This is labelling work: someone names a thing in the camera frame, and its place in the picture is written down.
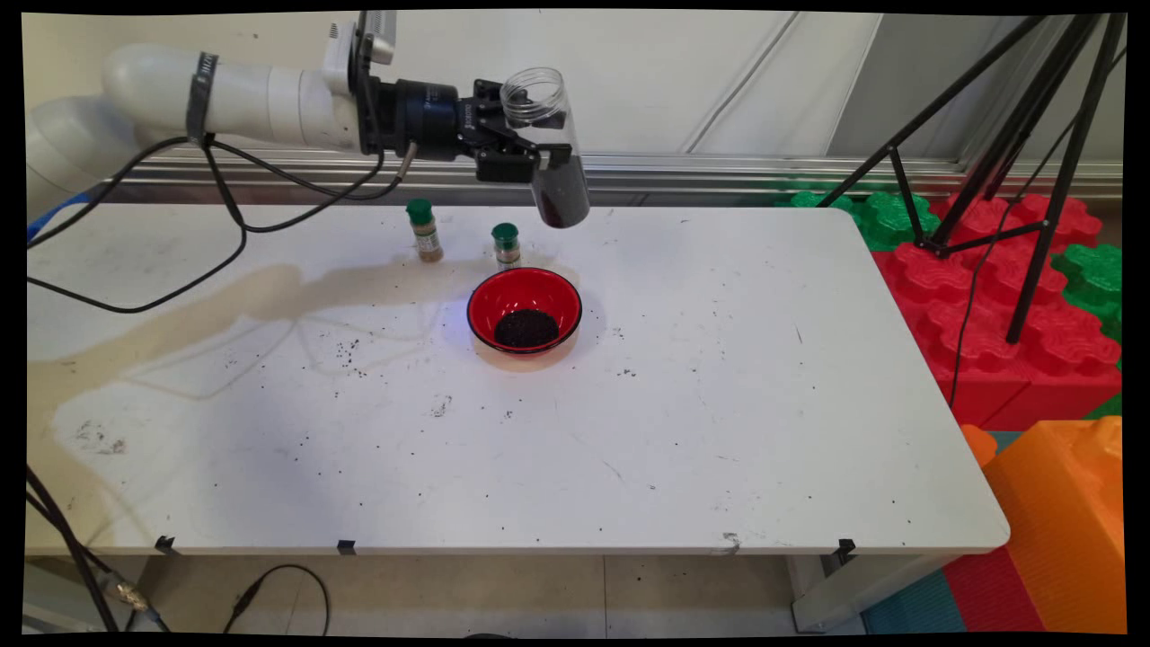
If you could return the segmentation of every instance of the bowl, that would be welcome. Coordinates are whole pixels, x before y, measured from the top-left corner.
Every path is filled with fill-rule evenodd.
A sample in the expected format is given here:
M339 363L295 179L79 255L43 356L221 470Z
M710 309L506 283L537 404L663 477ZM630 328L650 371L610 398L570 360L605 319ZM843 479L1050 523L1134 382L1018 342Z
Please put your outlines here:
M515 348L496 341L496 325L520 309L539 309L559 325L559 337L537 347ZM481 342L514 355L551 351L572 337L583 317L583 300L570 280L538 267L516 267L480 283L467 301L467 323Z

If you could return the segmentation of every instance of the jar lid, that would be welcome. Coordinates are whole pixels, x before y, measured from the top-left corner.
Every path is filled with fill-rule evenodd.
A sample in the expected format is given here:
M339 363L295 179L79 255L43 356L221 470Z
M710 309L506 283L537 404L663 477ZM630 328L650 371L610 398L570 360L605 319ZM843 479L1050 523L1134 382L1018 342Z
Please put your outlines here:
M519 229L511 222L500 222L491 230L491 237L496 239L496 247L500 249L513 249L519 245Z
M412 224L427 224L431 222L431 200L416 198L407 202L407 217Z

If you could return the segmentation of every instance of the plastic jar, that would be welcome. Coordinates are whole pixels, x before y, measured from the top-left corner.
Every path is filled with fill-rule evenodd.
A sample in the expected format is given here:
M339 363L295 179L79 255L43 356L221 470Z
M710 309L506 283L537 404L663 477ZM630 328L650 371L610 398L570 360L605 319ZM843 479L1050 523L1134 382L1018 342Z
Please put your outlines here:
M439 234L435 229L431 202L423 198L407 202L407 217L412 221L412 231L415 232L415 248L420 252L420 260L435 262L442 259L443 247L439 246Z
M543 221L558 229L578 224L591 210L591 199L562 75L551 68L526 69L503 84L499 100L507 126L538 146L531 194ZM547 148L554 144L570 149Z
M496 262L499 263L499 271L519 267L519 228L511 222L501 222L491 230L491 237L496 239Z

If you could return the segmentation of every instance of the label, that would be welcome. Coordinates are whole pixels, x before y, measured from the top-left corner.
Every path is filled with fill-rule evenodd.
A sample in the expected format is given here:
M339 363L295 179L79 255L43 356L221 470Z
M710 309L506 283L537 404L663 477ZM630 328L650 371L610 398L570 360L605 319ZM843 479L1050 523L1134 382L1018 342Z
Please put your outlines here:
M439 233L432 231L425 236L415 234L415 246L421 252L434 252L439 248Z

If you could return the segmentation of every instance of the black tripod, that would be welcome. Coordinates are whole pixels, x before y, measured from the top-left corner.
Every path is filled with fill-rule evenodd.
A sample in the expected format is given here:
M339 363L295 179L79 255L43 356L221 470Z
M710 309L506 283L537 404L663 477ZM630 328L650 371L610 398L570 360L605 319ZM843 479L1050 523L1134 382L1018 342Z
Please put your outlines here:
M1012 345L1018 344L1019 337L1022 334L1022 325L1026 323L1026 315L1030 309L1030 301L1034 299L1038 277L1042 274L1042 268L1045 265L1055 229L1058 228L1058 219L1063 211L1063 205L1066 201L1066 194L1070 191L1071 179L1074 177L1074 170L1078 168L1082 146L1086 144L1087 133L1090 131L1090 122L1094 121L1094 113L1098 107L1098 100L1102 98L1106 75L1112 68L1114 52L1118 49L1118 40L1122 32L1122 25L1126 22L1126 14L1110 14L1106 21L1106 31L1103 36L1102 45L1098 47L1098 55L1095 59L1094 68L1090 71L1090 80L1087 83L1082 105L1079 108L1075 121L1072 123L1073 131L1071 132L1070 143L1066 145L1066 153L1063 155L1063 163L1058 169L1058 179L1055 182L1050 194L1050 206L1046 208L1046 215L1042 221L1023 224L1006 231L1003 231L999 226L999 230L991 236L984 236L958 245L946 244L950 232L958 224L959 218L976 198L977 193L983 191L984 187L982 198L990 199L998 191L999 186L1002 186L1003 180L1006 178L1011 165L1018 159L1035 124L1038 123L1042 113L1045 111L1046 106L1050 105L1050 100L1058 92L1058 86L1066 77L1066 72L1070 71L1071 66L1074 64L1074 60L1078 59L1082 47L1086 46L1090 32L1094 31L1102 17L1101 15L1074 16L1055 44L1045 62L1038 69L1034 80L1030 82L1022 98L1019 99L1018 105L1006 118L1002 130L995 136L986 153L971 170L963 187L959 190L954 203L946 211L946 215L943 216L938 229L929 238L923 234L922 224L919 222L918 211L914 209L914 201L911 199L911 186L903 169L903 160L898 154L898 145L906 140L907 137L934 116L935 113L942 109L943 106L950 102L951 99L986 71L987 68L994 64L1015 43L1037 26L1044 17L1029 16L1022 21L998 45L974 63L974 67L966 70L938 98L923 108L910 123L903 126L881 148L862 162L862 165L856 169L850 177L844 179L842 184L819 202L820 207L830 206L831 202L861 179L883 157L889 155L890 163L895 167L895 176L898 178L898 188L903 194L906 211L911 218L911 228L914 230L914 244L933 251L938 257L946 257L957 251L992 244L1004 238L1038 231L1038 241L1034 246L1026 279L1022 283L1022 291L1019 294L1018 303L1014 306L1014 315L1011 317L1010 330L1006 333L1006 341Z

